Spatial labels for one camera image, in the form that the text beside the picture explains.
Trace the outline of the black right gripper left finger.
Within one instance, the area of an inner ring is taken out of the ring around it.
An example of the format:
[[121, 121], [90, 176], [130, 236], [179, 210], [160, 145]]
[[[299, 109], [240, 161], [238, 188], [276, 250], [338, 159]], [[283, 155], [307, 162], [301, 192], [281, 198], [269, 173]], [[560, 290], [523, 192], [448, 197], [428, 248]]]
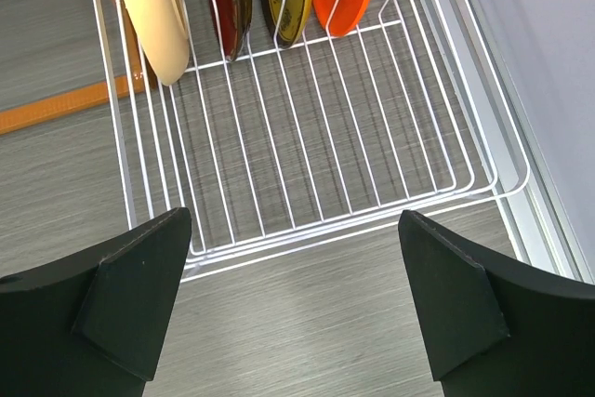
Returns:
[[142, 395], [157, 370], [191, 238], [191, 213], [177, 207], [2, 277], [2, 395]]

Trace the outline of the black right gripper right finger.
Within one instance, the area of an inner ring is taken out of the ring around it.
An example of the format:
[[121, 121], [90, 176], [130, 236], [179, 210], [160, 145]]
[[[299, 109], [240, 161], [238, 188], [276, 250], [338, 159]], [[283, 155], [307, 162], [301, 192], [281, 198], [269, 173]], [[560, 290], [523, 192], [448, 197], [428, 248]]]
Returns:
[[402, 213], [398, 233], [432, 378], [446, 396], [591, 396], [594, 287]]

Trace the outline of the cream yellow plate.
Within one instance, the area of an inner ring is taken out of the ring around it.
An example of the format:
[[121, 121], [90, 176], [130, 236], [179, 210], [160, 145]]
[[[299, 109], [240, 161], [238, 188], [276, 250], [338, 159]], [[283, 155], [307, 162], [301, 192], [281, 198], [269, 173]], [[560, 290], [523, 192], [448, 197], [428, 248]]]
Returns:
[[159, 81], [171, 86], [190, 57], [183, 0], [124, 0], [144, 54]]

